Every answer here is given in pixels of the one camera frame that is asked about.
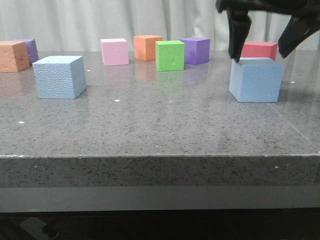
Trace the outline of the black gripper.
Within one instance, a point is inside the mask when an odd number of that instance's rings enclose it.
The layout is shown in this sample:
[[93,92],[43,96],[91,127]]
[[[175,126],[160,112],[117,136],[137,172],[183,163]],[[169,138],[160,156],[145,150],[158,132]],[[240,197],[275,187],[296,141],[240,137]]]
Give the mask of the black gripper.
[[286,58],[299,44],[320,30],[318,0],[217,0],[219,13],[227,11],[228,53],[237,63],[248,37],[252,20],[249,11],[263,11],[292,16],[278,40],[279,53]]

